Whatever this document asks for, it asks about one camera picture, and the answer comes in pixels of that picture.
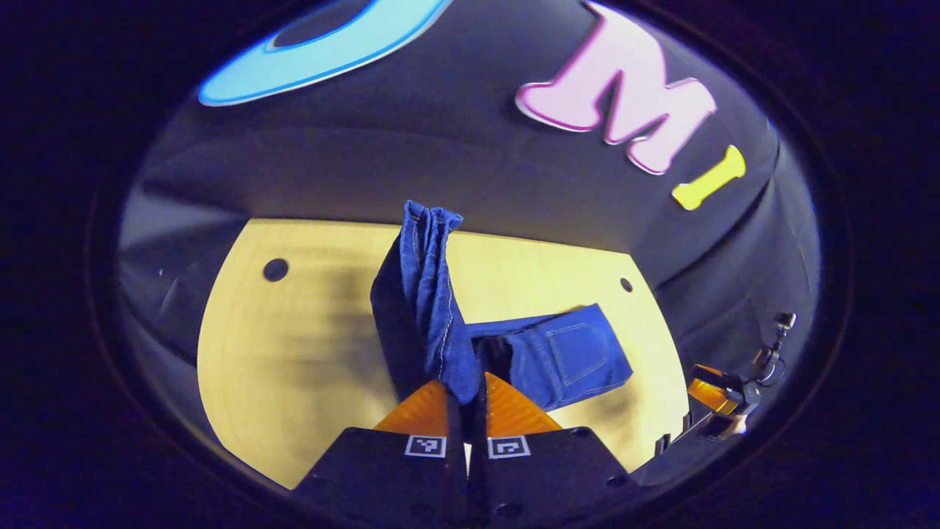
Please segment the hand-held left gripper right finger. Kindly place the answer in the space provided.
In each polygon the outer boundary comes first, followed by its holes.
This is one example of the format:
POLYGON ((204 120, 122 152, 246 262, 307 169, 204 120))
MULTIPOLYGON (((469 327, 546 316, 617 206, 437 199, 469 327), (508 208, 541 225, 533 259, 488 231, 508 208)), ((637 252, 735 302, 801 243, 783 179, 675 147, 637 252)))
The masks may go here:
POLYGON ((562 428, 504 379, 483 376, 470 454, 473 525, 598 525, 638 495, 593 430, 562 428))

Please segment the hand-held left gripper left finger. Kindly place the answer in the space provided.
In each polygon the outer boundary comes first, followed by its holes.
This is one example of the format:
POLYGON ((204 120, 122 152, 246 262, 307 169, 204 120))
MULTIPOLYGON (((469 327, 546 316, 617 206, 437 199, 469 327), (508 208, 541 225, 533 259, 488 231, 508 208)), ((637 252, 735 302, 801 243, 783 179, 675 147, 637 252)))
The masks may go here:
POLYGON ((461 526, 469 513, 460 409, 437 381, 373 428, 346 428, 293 489, 338 526, 461 526))

